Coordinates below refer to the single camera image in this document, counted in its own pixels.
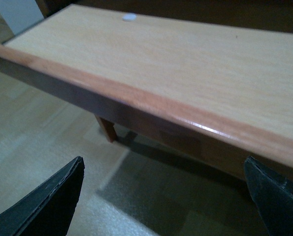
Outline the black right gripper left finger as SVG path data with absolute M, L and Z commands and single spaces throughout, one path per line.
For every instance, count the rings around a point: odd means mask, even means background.
M 65 236 L 84 179 L 78 156 L 0 214 L 0 236 Z

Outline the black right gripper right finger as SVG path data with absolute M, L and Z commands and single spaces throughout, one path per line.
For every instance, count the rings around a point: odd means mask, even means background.
M 270 236 L 293 236 L 293 182 L 249 156 L 248 190 Z

